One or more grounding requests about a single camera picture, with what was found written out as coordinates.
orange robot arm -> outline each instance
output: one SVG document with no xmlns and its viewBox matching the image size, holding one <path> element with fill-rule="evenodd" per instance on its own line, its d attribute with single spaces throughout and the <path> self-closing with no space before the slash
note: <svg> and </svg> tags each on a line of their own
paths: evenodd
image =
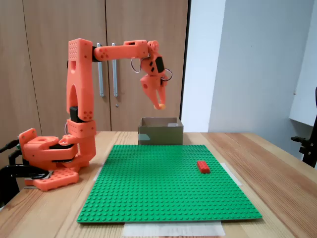
<svg viewBox="0 0 317 238">
<path fill-rule="evenodd" d="M 94 49 L 98 61 L 117 59 L 141 59 L 140 68 L 147 73 L 141 79 L 143 92 L 158 110 L 165 108 L 165 86 L 167 79 L 162 56 L 158 53 L 157 41 L 125 41 L 122 46 L 102 46 Z"/>
<path fill-rule="evenodd" d="M 77 171 L 88 166 L 96 154 L 94 117 L 94 92 L 92 62 L 114 59 L 140 59 L 140 68 L 147 75 L 141 79 L 144 93 L 156 109 L 165 107 L 167 79 L 162 56 L 158 53 L 157 41 L 127 41 L 122 46 L 93 47 L 91 41 L 76 39 L 68 43 L 68 74 L 66 106 L 69 135 L 58 141 L 54 136 L 37 136 L 35 129 L 19 135 L 23 158 L 31 166 L 55 170 L 55 178 L 28 180 L 42 190 L 77 182 Z"/>
</svg>

table surface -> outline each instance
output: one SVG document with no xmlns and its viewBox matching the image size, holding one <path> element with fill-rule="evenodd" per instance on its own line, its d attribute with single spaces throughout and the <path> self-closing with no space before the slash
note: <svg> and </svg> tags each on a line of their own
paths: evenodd
<svg viewBox="0 0 317 238">
<path fill-rule="evenodd" d="M 124 224 L 80 225 L 76 220 L 112 146 L 137 143 L 137 132 L 98 133 L 97 154 L 81 169 L 79 182 L 47 192 L 21 190 L 0 212 L 0 237 L 121 237 Z M 263 215 L 261 220 L 222 222 L 226 237 L 317 237 L 314 168 L 251 133 L 185 133 L 184 144 L 206 145 Z"/>
</svg>

cabinet door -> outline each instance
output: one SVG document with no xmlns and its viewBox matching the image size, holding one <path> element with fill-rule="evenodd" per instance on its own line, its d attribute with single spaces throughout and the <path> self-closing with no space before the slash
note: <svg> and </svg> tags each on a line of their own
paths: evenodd
<svg viewBox="0 0 317 238">
<path fill-rule="evenodd" d="M 104 0 L 23 1 L 34 88 L 43 135 L 61 137 L 66 112 L 68 41 L 76 38 L 106 45 Z M 107 63 L 104 92 L 99 95 L 98 66 L 93 64 L 97 130 L 110 130 Z"/>
<path fill-rule="evenodd" d="M 137 130 L 141 117 L 179 117 L 187 7 L 187 0 L 106 0 L 108 45 L 157 40 L 164 66 L 173 72 L 166 87 L 166 109 L 158 111 L 142 91 L 145 73 L 134 73 L 129 59 L 117 60 L 118 97 L 114 97 L 109 62 L 112 130 Z"/>
<path fill-rule="evenodd" d="M 35 128 L 37 134 L 41 135 L 41 128 L 26 41 L 22 1 L 1 1 L 0 30 L 0 147 L 2 147 L 16 139 L 19 133 L 30 128 Z M 12 149 L 0 154 L 0 168 L 9 164 L 7 156 L 13 151 Z M 16 161 L 22 163 L 21 156 Z"/>
</svg>

black cable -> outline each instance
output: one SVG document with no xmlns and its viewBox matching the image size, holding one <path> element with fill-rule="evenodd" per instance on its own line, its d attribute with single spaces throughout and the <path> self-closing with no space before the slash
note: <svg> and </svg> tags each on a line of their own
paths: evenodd
<svg viewBox="0 0 317 238">
<path fill-rule="evenodd" d="M 19 144 L 19 140 L 10 141 L 9 143 L 7 143 L 4 147 L 2 147 L 0 149 L 0 153 L 2 153 L 3 151 L 6 151 L 6 150 L 12 149 L 13 147 L 17 146 L 18 144 Z"/>
<path fill-rule="evenodd" d="M 19 156 L 22 155 L 22 151 L 20 149 L 15 150 L 11 154 L 9 154 L 9 164 L 10 165 L 15 165 L 15 159 Z"/>
</svg>

cardboard box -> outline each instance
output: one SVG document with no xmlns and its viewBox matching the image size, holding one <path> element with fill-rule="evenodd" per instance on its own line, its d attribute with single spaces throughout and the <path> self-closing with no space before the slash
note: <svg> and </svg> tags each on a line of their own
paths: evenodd
<svg viewBox="0 0 317 238">
<path fill-rule="evenodd" d="M 139 145 L 182 145 L 183 131 L 179 118 L 142 118 Z"/>
</svg>

